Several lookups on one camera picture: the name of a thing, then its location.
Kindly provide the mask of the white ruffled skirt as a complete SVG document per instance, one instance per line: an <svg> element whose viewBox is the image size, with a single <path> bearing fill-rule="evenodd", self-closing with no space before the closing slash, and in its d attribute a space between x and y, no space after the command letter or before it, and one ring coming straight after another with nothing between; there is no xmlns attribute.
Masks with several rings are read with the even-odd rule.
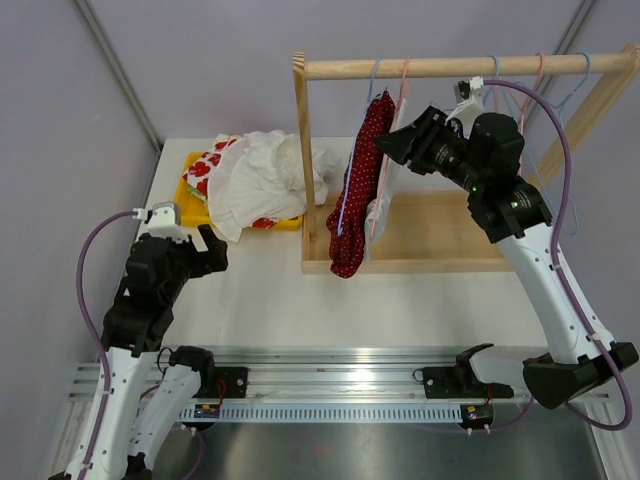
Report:
<svg viewBox="0 0 640 480"><path fill-rule="evenodd" d="M207 209L217 230L237 242L258 220L278 222L307 211L300 137L281 130L220 136L227 143L208 176Z"/></svg>

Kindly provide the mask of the red white-dotted skirt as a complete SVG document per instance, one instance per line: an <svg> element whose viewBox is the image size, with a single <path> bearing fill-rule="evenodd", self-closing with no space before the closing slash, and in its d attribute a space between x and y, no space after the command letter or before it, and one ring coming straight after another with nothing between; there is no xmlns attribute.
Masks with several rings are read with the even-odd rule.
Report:
<svg viewBox="0 0 640 480"><path fill-rule="evenodd" d="M388 92L373 98L357 139L342 236L337 236L336 229L343 191L326 220L330 232L330 271L342 279L354 276L364 261L366 209L376 197L383 158L383 152L374 139L390 131L394 111L395 104Z"/></svg>

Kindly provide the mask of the pink wire hanger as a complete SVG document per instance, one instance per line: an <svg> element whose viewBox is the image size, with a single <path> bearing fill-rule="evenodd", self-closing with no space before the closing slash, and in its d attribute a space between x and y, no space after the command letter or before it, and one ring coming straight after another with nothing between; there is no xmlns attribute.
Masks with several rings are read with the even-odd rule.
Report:
<svg viewBox="0 0 640 480"><path fill-rule="evenodd" d="M535 91L540 86L545 73L545 64L546 64L545 54L543 52L538 52L536 56L539 59L539 65L538 65L538 71L537 71L537 75L534 80L534 83L530 87L532 91ZM526 120L526 116L527 116L531 102L532 102L532 99L529 96L525 96L522 105L519 107L520 116L519 116L518 124L519 124L519 130L521 134L525 132L525 120Z"/></svg>
<svg viewBox="0 0 640 480"><path fill-rule="evenodd" d="M391 128L390 128L391 132L397 130L400 127L403 120L404 113L406 111L405 103L406 103L406 98L410 89L409 81L407 79L410 60L411 60L410 57L407 57L404 60L398 98L396 101L394 117L393 117L393 121L391 123ZM377 191L375 206L373 210L372 229L375 229L375 225L382 217L387 216L387 211L390 208L391 200L395 190L395 183L398 175L398 170L399 170L399 167L396 166L391 159L389 159L386 155L384 155L381 169L380 169L378 191Z"/></svg>

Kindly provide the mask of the white plain skirt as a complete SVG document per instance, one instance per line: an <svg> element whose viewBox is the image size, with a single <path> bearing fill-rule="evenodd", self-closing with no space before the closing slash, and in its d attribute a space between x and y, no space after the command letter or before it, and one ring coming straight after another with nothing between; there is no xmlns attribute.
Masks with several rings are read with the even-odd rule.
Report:
<svg viewBox="0 0 640 480"><path fill-rule="evenodd" d="M371 261L372 248L380 241L385 231L400 169L401 166L398 163L390 159L387 154L383 155L376 197L366 209L364 222L364 260L366 262Z"/></svg>

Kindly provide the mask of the red poppy print skirt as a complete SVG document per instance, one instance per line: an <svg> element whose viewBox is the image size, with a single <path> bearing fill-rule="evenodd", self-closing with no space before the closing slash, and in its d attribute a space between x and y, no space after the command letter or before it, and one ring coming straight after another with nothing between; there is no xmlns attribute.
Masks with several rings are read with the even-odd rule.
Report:
<svg viewBox="0 0 640 480"><path fill-rule="evenodd" d="M237 242L260 219L276 222L306 211L276 166L278 147L287 139L280 130L220 135L184 171L187 184L207 196L208 216L227 239Z"/></svg>

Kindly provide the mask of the lemon print skirt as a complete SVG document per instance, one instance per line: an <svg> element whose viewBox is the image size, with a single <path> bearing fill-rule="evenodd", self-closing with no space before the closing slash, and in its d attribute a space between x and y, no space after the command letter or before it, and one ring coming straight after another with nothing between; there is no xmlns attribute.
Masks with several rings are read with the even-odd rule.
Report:
<svg viewBox="0 0 640 480"><path fill-rule="evenodd" d="M187 186L187 191L195 196L196 198L198 198L199 200L206 202L207 201L207 196L202 194L198 189L192 187L192 186Z"/></svg>

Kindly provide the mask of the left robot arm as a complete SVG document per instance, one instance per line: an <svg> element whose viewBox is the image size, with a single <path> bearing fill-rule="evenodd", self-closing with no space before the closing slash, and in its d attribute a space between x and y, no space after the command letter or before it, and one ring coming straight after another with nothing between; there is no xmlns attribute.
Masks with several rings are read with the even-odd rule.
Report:
<svg viewBox="0 0 640 480"><path fill-rule="evenodd" d="M218 371L211 351L180 346L146 405L145 382L155 365L173 307L186 283L228 267L227 245L208 225L192 238L143 234L131 247L126 274L104 317L100 381L79 444L60 479L150 479L162 445L181 410L197 397L236 397L232 385L247 375Z"/></svg>

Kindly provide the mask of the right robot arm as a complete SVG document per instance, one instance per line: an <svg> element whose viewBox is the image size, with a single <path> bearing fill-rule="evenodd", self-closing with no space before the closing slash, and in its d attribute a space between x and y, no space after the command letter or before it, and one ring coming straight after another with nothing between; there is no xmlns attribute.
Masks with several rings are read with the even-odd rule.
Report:
<svg viewBox="0 0 640 480"><path fill-rule="evenodd" d="M543 328L544 353L485 344L460 354L464 365L453 374L460 393L476 396L488 384L509 385L555 409L638 362L635 346L616 341L590 308L553 238L549 208L519 175L525 141L513 118L483 113L463 136L456 122L429 107L375 143L412 172L438 173L467 192L472 219L515 271Z"/></svg>

